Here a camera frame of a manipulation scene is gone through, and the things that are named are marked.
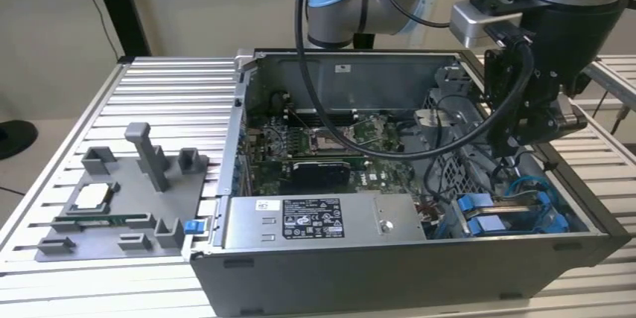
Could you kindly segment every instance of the warning label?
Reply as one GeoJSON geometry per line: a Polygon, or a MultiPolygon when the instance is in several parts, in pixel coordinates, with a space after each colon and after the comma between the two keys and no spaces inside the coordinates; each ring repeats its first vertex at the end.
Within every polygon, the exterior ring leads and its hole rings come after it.
{"type": "Polygon", "coordinates": [[[282,200],[282,236],[288,240],[345,237],[340,199],[282,200]]]}

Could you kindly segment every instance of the aluminum extrusion table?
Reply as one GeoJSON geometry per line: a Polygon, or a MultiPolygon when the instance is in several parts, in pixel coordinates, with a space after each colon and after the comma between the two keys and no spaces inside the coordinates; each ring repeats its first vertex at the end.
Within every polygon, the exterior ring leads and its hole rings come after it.
{"type": "MultiPolygon", "coordinates": [[[[134,155],[122,139],[132,121],[150,123],[150,138],[166,153],[197,147],[209,156],[197,214],[210,214],[234,81],[233,59],[152,57],[117,66],[1,228],[0,317],[214,316],[181,257],[54,263],[37,263],[33,257],[34,245],[49,230],[45,224],[58,214],[82,173],[81,153],[90,146],[108,145],[117,156],[134,155]]],[[[593,120],[584,131],[552,145],[636,236],[636,157],[593,120]]],[[[636,317],[636,240],[597,267],[568,271],[530,300],[336,317],[494,315],[636,317]]]]}

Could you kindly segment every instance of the circuit board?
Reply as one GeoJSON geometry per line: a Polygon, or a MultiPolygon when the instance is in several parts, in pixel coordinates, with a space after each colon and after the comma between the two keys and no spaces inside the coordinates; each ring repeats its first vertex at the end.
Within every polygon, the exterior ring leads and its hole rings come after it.
{"type": "MultiPolygon", "coordinates": [[[[358,115],[337,129],[373,150],[404,150],[386,115],[358,115]]],[[[424,192],[410,164],[364,157],[342,147],[324,127],[292,127],[284,118],[272,117],[250,127],[248,135],[254,195],[376,191],[417,197],[424,192]]]]}

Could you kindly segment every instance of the black floor stand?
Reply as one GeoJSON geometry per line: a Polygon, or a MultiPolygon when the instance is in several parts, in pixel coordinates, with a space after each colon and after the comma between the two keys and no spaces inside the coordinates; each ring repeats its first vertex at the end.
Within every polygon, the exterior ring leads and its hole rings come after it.
{"type": "Polygon", "coordinates": [[[9,158],[30,147],[37,139],[37,128],[26,121],[0,123],[0,159],[9,158]]]}

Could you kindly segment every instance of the open computer chassis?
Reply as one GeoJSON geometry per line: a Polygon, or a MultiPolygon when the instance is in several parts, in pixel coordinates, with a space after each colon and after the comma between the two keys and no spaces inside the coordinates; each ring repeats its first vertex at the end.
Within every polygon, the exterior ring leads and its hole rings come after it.
{"type": "MultiPolygon", "coordinates": [[[[333,123],[373,149],[437,147],[486,116],[469,52],[308,57],[333,123]]],[[[293,51],[237,65],[224,195],[190,256],[218,315],[529,298],[629,240],[549,144],[504,162],[485,138],[432,161],[366,158],[321,127],[293,51]]]]}

